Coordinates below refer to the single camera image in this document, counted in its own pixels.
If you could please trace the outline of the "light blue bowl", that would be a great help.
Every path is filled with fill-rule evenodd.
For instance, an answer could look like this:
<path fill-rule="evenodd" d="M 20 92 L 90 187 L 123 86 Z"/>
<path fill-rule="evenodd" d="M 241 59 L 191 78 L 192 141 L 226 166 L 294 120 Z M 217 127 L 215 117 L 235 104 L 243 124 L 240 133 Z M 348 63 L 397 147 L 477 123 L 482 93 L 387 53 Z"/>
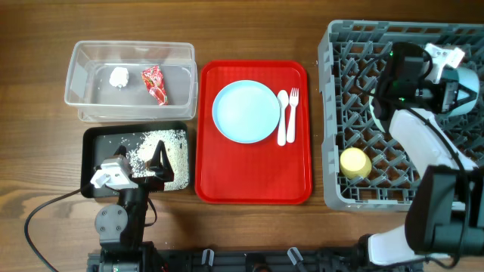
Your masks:
<path fill-rule="evenodd" d="M 467 68 L 458 67 L 457 69 L 446 69 L 443 71 L 441 82 L 456 81 L 465 85 L 468 88 L 477 91 L 477 99 L 479 96 L 479 78 L 478 75 Z M 452 110 L 450 113 L 445 113 L 448 116 L 459 116 L 469 113 L 471 110 Z"/>

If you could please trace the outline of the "rice leftovers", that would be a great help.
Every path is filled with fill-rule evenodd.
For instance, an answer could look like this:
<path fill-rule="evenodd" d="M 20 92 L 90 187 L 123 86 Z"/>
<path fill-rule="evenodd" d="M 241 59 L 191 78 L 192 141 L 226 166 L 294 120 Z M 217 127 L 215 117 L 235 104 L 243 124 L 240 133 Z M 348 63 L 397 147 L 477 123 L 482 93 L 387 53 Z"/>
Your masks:
<path fill-rule="evenodd" d="M 165 144 L 166 153 L 174 172 L 174 181 L 165 183 L 165 191 L 185 189 L 189 184 L 189 160 L 187 133 L 181 129 L 156 130 L 118 134 L 108 140 L 115 148 L 123 145 L 134 178 L 154 176 L 147 168 L 159 141 Z"/>

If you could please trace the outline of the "white tissue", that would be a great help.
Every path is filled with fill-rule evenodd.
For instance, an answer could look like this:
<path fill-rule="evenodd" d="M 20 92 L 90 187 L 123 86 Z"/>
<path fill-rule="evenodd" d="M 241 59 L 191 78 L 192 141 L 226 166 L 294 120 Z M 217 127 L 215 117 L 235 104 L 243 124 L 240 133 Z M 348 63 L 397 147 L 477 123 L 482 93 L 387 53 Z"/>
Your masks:
<path fill-rule="evenodd" d="M 125 67 L 115 67 L 110 74 L 109 83 L 113 87 L 124 88 L 129 82 L 129 71 Z"/>

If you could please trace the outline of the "red snack wrapper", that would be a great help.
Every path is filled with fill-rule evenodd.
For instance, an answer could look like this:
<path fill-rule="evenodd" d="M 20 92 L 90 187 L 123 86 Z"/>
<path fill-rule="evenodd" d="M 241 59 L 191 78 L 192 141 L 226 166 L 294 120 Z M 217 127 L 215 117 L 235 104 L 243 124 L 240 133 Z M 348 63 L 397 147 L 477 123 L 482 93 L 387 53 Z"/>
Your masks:
<path fill-rule="evenodd" d="M 159 105 L 168 103 L 168 96 L 164 87 L 164 76 L 158 65 L 141 72 L 141 77 L 148 93 L 157 100 Z"/>

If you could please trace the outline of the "light blue plate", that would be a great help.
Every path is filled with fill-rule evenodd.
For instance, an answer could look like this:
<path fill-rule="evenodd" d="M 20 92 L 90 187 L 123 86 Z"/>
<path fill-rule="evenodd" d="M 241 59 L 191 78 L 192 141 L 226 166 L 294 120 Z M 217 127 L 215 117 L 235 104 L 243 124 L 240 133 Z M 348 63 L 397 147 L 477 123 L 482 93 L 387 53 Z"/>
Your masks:
<path fill-rule="evenodd" d="M 219 91 L 211 114 L 225 138 L 239 144 L 254 144 L 265 140 L 278 127 L 281 106 L 266 85 L 239 80 Z"/>

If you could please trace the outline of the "yellow cup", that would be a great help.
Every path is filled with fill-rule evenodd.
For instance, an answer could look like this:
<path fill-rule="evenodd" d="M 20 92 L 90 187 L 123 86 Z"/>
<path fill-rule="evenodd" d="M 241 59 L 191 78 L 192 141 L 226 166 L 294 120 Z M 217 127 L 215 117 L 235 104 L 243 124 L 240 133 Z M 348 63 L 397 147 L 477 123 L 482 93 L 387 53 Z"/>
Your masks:
<path fill-rule="evenodd" d="M 371 173 L 370 158 L 359 148 L 347 148 L 340 155 L 340 171 L 349 179 L 366 178 Z"/>

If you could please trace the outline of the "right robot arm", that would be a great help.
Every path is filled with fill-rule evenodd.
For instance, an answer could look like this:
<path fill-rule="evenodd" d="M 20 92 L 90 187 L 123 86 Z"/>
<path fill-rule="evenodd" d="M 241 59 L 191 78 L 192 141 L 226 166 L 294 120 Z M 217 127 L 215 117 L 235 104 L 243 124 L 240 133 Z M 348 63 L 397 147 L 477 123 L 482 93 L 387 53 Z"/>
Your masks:
<path fill-rule="evenodd" d="M 396 42 L 380 55 L 386 66 L 368 92 L 371 115 L 407 153 L 420 184 L 402 226 L 361 238 L 366 267 L 458 262 L 483 253 L 483 169 L 436 121 L 476 106 L 479 77 L 461 66 L 463 58 L 457 47 L 410 42 Z"/>

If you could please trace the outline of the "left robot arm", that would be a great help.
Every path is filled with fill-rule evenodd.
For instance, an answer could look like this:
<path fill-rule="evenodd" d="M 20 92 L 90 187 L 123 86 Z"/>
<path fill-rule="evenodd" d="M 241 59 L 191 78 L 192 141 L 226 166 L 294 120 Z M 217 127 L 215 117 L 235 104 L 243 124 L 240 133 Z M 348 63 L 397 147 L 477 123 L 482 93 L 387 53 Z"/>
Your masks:
<path fill-rule="evenodd" d="M 90 180 L 96 189 L 107 187 L 119 194 L 117 204 L 100 210 L 95 219 L 102 249 L 127 252 L 142 244 L 149 194 L 163 190 L 166 182 L 174 180 L 163 141 L 157 143 L 148 169 L 154 173 L 152 176 L 134 178 L 126 147 L 121 145 L 114 156 L 101 163 Z"/>

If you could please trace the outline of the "grey dishwasher rack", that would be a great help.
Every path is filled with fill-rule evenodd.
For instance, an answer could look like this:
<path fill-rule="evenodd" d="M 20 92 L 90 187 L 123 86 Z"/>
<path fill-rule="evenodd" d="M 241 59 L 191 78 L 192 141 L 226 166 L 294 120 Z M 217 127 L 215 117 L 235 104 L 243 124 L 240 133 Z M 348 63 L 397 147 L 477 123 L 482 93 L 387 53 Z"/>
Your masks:
<path fill-rule="evenodd" d="M 324 202 L 336 210 L 407 211 L 420 179 L 416 168 L 396 140 L 382 133 L 370 114 L 368 90 L 377 84 L 385 66 L 374 57 L 390 51 L 394 42 L 423 47 L 457 45 L 466 55 L 461 66 L 483 77 L 481 24 L 334 20 L 318 45 L 319 88 L 324 108 L 321 145 Z M 366 178 L 348 179 L 340 172 L 340 154 L 357 147 L 371 159 Z"/>

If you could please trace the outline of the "black plastic tray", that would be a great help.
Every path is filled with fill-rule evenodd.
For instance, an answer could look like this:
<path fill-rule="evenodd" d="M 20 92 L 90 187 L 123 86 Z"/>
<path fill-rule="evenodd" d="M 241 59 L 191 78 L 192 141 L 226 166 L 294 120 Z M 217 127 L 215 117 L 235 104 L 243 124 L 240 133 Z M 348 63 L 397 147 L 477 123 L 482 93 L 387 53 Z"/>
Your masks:
<path fill-rule="evenodd" d="M 189 133 L 186 124 L 180 121 L 176 122 L 155 122 L 136 125 L 118 125 L 97 127 L 88 129 L 83 136 L 82 143 L 82 167 L 80 178 L 80 189 L 85 198 L 100 198 L 108 196 L 119 196 L 115 190 L 107 187 L 96 189 L 90 180 L 101 163 L 112 156 L 116 151 L 113 144 L 108 140 L 113 140 L 118 134 L 132 132 L 146 132 L 156 130 L 181 129 L 187 133 L 188 140 L 188 160 L 189 160 L 189 183 L 191 181 L 191 156 L 189 146 Z"/>

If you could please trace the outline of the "red serving tray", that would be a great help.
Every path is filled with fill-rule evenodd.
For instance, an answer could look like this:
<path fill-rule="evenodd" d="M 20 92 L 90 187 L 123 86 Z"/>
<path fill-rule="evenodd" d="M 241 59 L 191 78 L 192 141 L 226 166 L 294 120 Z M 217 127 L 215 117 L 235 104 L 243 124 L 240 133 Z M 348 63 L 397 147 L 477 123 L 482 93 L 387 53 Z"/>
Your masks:
<path fill-rule="evenodd" d="M 216 95 L 228 84 L 253 80 L 273 93 L 297 88 L 296 135 L 277 144 L 277 135 L 239 144 L 222 135 L 212 114 Z M 200 74 L 194 188 L 216 204 L 297 205 L 312 192 L 308 76 L 292 60 L 213 60 Z"/>

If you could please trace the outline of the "clear plastic bin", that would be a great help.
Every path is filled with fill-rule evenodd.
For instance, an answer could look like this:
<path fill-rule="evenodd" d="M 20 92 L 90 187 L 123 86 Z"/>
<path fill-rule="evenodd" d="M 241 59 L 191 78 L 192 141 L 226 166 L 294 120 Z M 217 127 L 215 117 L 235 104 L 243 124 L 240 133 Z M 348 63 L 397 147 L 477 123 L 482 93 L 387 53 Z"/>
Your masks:
<path fill-rule="evenodd" d="M 159 105 L 141 72 L 158 65 L 168 103 Z M 115 67 L 129 71 L 124 88 L 109 83 Z M 187 42 L 80 41 L 67 70 L 64 101 L 84 122 L 193 119 L 198 78 L 194 46 Z"/>

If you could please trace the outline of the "white plastic spoon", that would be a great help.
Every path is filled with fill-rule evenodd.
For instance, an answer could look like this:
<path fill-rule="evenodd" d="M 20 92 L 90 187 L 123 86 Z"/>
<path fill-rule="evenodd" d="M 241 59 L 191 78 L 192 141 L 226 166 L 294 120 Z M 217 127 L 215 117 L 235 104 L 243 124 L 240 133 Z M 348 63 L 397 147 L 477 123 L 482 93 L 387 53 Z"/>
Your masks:
<path fill-rule="evenodd" d="M 282 147 L 286 144 L 286 108 L 289 105 L 289 96 L 285 90 L 280 90 L 277 96 L 279 106 L 280 106 L 280 117 L 278 123 L 278 136 L 277 143 L 278 146 Z"/>

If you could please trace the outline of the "white plastic fork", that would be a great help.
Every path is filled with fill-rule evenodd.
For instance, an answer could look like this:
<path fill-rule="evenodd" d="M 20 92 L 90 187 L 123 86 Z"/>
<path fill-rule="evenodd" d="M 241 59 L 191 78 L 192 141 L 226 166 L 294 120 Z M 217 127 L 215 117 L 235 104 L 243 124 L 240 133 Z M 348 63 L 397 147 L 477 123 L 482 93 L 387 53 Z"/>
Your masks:
<path fill-rule="evenodd" d="M 296 134 L 296 107 L 299 104 L 299 89 L 292 88 L 289 96 L 290 105 L 290 117 L 287 126 L 287 137 L 288 143 L 293 143 L 295 141 Z"/>

